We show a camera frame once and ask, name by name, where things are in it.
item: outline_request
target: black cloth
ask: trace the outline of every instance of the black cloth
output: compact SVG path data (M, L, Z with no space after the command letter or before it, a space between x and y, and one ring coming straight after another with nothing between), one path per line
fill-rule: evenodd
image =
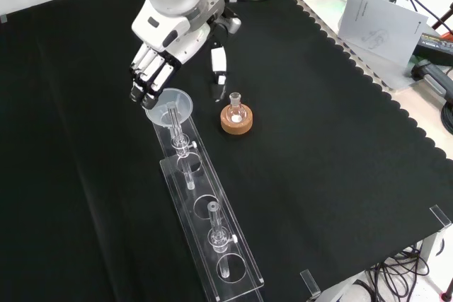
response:
M152 124L128 98L143 2L56 0L0 25L2 301L204 299ZM243 26L228 92L252 130L222 131L208 45L170 86L193 99L265 301L305 301L301 271L324 290L440 230L430 207L453 216L452 162L407 112L294 0L230 6Z

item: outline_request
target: instruction manual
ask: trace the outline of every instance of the instruction manual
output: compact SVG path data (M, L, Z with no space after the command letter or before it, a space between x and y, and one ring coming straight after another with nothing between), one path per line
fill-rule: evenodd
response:
M427 19L387 0L348 0L338 37L406 66Z

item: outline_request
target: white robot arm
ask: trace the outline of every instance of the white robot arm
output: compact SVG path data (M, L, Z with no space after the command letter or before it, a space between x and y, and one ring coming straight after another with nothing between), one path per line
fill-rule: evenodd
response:
M204 45L213 23L234 34L241 21L224 13L224 0L146 0L132 24L143 45L131 65L131 99L153 108L172 75ZM226 57L220 49L213 51L212 61L217 83L224 88Z

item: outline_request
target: scalloped edge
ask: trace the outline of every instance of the scalloped edge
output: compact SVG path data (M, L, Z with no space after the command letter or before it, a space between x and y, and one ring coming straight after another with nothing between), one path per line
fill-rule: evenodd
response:
M369 67L360 57L357 56L355 52L353 52L348 44L346 44L343 40L341 40L336 33L334 33L331 28L307 5L307 3L303 0L291 0L295 5L301 8L301 10L308 15L310 18L314 20L314 23L319 27L319 30L322 33L325 33L326 39L337 49L340 49L343 52L343 55L351 61L351 64L361 73L363 76L368 77L371 82L372 86L376 89L379 88L381 93L383 93L386 100L388 100L391 105L395 106L397 110L400 111L401 115L404 116L408 123L415 127L415 131L417 134L423 135L426 143L429 143L435 150L435 153L440 156L441 158L447 161L447 165L452 168L453 171L453 159L448 158L445 151L436 146L435 140L428 136L426 130L418 125L418 121L411 117L409 111L404 110L401 108L401 104L399 101L393 99L392 88L387 86Z

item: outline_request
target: test tube holder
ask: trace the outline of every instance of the test tube holder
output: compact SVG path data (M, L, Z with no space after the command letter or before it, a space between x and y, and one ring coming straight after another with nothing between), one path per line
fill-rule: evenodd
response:
M192 119L180 124L189 140L185 157L172 144L175 132L171 128L154 124L154 129L165 156L160 162L162 173L207 300L227 302L242 296L241 301L262 302L259 288L264 285L263 277ZM228 240L223 248L215 248L210 240L214 226L208 204L213 207L213 202L220 207L218 219Z

